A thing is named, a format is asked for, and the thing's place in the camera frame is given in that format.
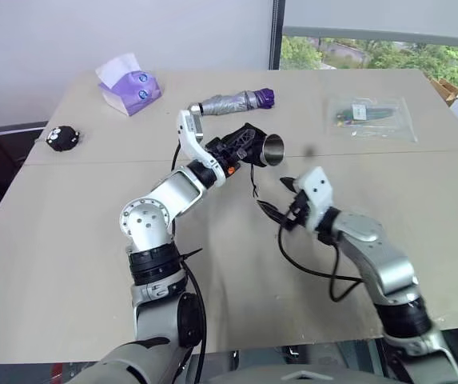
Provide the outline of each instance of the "window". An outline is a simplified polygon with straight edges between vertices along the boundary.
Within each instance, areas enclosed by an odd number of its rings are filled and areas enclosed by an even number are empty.
[[[281,70],[417,68],[458,87],[458,46],[283,36]]]

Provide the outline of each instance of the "purple tissue box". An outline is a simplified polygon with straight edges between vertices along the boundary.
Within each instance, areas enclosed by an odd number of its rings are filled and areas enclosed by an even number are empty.
[[[111,88],[103,82],[99,86],[106,102],[128,116],[161,96],[156,78],[141,70],[123,75]]]

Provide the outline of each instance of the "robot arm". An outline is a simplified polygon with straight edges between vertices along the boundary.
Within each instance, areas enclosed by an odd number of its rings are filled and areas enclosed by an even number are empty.
[[[146,196],[128,202],[120,215],[134,284],[135,342],[119,346],[74,382],[171,383],[201,340],[197,295],[186,293],[187,274],[170,227],[200,202],[212,187],[225,183],[241,165],[276,165],[283,142],[245,124],[202,148],[200,110],[192,105],[177,118],[181,148],[193,160],[173,170]]]
[[[333,207],[333,190],[317,167],[296,180],[282,182],[297,194],[291,220],[265,202],[261,208],[291,230],[296,224],[329,245],[336,245],[358,268],[384,327],[391,367],[401,380],[458,382],[458,365],[442,333],[432,323],[420,295],[412,263],[387,239],[372,218]]]

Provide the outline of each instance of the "green foliage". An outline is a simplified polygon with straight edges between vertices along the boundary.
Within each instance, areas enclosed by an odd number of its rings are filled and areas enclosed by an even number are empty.
[[[280,68],[282,70],[316,70],[321,64],[321,52],[307,38],[282,38]]]
[[[418,68],[426,76],[445,78],[458,87],[458,47],[408,44],[400,49],[393,42],[374,42],[365,50],[368,68]]]
[[[436,46],[424,43],[398,43],[381,40],[354,40],[349,38],[323,38],[323,43],[339,43],[365,52],[365,68],[418,68],[426,76],[445,78],[458,87],[458,47]],[[348,58],[323,54],[307,38],[282,38],[281,69],[317,69],[322,61],[336,68],[356,68]]]

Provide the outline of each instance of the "gray duct tape wrapped object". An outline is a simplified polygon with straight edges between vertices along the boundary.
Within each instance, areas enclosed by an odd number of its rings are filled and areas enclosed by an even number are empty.
[[[199,103],[204,116],[208,114],[231,114],[263,108],[268,110],[275,104],[273,90],[244,90],[234,96],[222,96],[217,94]]]

